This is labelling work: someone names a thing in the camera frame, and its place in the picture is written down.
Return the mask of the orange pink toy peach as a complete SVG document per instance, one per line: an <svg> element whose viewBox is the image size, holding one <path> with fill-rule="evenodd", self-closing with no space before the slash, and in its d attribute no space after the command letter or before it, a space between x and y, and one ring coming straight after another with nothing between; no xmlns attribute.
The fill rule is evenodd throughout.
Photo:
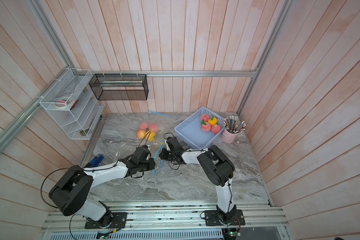
<svg viewBox="0 0 360 240"><path fill-rule="evenodd" d="M138 130L137 131L137 138L138 139L144 139L146 134L147 134L147 132L145 130Z"/></svg>

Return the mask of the clear zip-top bag blue zipper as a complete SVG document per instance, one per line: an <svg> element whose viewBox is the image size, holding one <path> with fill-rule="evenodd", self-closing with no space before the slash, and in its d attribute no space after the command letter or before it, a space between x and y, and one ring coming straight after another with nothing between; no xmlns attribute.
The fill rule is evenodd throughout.
<svg viewBox="0 0 360 240"><path fill-rule="evenodd" d="M133 118L134 131L138 141L142 144L161 144L165 133L171 128L177 117L163 113L142 113Z"/></svg>

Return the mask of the pink peach basket front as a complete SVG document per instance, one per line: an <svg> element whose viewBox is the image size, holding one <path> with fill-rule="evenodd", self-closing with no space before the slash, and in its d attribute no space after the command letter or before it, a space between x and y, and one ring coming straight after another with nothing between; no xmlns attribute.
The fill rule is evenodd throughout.
<svg viewBox="0 0 360 240"><path fill-rule="evenodd" d="M149 130L149 123L146 123L146 122L143 122L141 123L140 125L140 130L143 130L143 131L148 131Z"/></svg>

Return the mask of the pink peach basket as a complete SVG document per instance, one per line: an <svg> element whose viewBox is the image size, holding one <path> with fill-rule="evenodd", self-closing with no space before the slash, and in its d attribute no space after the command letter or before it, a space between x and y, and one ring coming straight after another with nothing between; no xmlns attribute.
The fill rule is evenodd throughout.
<svg viewBox="0 0 360 240"><path fill-rule="evenodd" d="M203 132L210 132L212 125L209 122L205 122L204 120L201 121L201 129Z"/></svg>
<svg viewBox="0 0 360 240"><path fill-rule="evenodd" d="M146 123L146 122L143 122L141 123L140 125L140 130L143 130L143 131L148 131L149 130L149 123Z"/></svg>
<svg viewBox="0 0 360 240"><path fill-rule="evenodd" d="M212 125L211 132L217 135L222 130L222 127L218 124Z"/></svg>

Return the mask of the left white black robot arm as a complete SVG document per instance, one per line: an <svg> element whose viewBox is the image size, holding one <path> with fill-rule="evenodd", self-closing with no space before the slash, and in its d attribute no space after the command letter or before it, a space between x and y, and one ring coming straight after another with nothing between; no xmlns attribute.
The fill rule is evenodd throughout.
<svg viewBox="0 0 360 240"><path fill-rule="evenodd" d="M64 216L78 214L98 223L101 228L106 228L114 219L112 212L105 204L89 200L90 190L100 184L154 168L155 161L150 149L143 145L114 164L95 168L69 168L50 190L49 198Z"/></svg>

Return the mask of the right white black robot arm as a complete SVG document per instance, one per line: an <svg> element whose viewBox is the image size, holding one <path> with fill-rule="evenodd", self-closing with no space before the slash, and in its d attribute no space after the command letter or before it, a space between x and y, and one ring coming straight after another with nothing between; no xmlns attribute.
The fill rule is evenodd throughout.
<svg viewBox="0 0 360 240"><path fill-rule="evenodd" d="M235 166L222 150L216 145L207 149L185 150L176 137L168 137L165 145L160 153L163 161L172 165L197 164L203 168L210 182L216 187L217 211L225 218L231 218L236 211L232 193Z"/></svg>

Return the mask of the lavender plastic basket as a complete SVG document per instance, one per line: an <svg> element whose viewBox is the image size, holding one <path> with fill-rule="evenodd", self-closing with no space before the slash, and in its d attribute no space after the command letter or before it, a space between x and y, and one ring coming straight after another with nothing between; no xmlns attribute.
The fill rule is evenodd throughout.
<svg viewBox="0 0 360 240"><path fill-rule="evenodd" d="M201 116L208 115L209 117L217 118L217 125L222 129L217 133L204 132L201 127ZM185 142L192 149L207 149L213 142L224 132L225 119L215 112L201 107L183 122L175 127L177 138Z"/></svg>

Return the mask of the blue black device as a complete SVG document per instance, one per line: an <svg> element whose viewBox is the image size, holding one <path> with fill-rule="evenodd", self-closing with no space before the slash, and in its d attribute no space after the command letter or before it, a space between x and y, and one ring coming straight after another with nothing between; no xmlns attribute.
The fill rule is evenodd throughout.
<svg viewBox="0 0 360 240"><path fill-rule="evenodd" d="M95 168L100 165L100 163L103 161L104 156L102 154L96 155L87 165L87 168Z"/></svg>

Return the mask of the bundle of pens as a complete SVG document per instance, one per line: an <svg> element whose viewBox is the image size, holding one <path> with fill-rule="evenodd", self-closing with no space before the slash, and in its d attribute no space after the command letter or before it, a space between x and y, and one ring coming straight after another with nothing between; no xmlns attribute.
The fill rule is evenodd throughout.
<svg viewBox="0 0 360 240"><path fill-rule="evenodd" d="M238 116L228 116L225 118L225 129L232 134L243 132L246 128L246 123L240 121Z"/></svg>

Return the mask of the tape roll on shelf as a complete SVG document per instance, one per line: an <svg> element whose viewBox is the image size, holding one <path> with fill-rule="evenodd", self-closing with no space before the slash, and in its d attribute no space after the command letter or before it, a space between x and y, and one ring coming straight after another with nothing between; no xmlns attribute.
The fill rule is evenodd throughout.
<svg viewBox="0 0 360 240"><path fill-rule="evenodd" d="M70 96L62 96L55 100L54 106L58 110L70 109L74 104L74 98Z"/></svg>

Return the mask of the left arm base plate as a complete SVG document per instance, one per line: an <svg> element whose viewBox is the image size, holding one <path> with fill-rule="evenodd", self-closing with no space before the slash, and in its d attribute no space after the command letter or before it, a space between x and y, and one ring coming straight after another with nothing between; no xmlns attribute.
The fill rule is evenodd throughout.
<svg viewBox="0 0 360 240"><path fill-rule="evenodd" d="M87 218L85 229L123 229L126 226L128 213L106 213L100 220Z"/></svg>

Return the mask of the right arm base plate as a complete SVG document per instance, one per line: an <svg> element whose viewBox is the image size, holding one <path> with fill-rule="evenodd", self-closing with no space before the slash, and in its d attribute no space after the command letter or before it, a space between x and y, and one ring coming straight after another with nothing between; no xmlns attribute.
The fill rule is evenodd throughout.
<svg viewBox="0 0 360 240"><path fill-rule="evenodd" d="M204 211L207 226L244 226L246 224L242 210L232 209L227 214L218 210Z"/></svg>

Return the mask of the black mesh wall basket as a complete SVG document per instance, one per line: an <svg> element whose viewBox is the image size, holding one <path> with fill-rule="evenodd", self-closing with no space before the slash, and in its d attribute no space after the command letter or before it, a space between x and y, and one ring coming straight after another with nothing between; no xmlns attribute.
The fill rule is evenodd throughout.
<svg viewBox="0 0 360 240"><path fill-rule="evenodd" d="M95 74L89 86L100 101L145 101L149 95L143 74Z"/></svg>

